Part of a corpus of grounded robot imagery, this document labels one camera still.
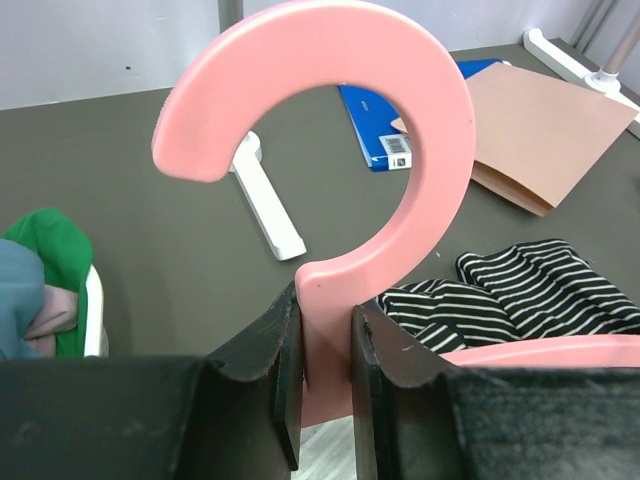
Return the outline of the thick pink plastic hanger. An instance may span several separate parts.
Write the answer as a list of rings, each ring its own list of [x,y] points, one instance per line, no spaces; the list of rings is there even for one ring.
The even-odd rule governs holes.
[[[280,102],[328,85],[347,90],[369,169],[406,170],[410,179],[370,240],[296,272],[304,426],[352,413],[353,308],[416,267],[462,203],[476,123],[461,69],[427,30],[389,8],[291,1],[241,20],[196,57],[166,99],[151,146],[156,167],[170,177],[212,183],[235,172],[274,249],[290,252],[298,238],[248,134]]]

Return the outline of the black right-side left gripper right finger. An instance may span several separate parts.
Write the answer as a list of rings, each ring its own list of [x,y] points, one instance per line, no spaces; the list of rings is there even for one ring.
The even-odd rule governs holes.
[[[355,308],[361,479],[635,479],[639,340],[594,335],[437,355]]]

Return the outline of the black white striped tank top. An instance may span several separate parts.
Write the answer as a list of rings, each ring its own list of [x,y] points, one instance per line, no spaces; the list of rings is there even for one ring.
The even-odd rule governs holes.
[[[394,287],[381,310],[438,354],[575,335],[639,332],[638,307],[567,242],[518,243],[466,252],[457,277]]]

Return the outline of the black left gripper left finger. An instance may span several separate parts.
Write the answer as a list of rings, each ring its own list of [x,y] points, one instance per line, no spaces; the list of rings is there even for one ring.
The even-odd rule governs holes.
[[[206,356],[7,360],[5,479],[287,479],[299,466],[293,286]]]

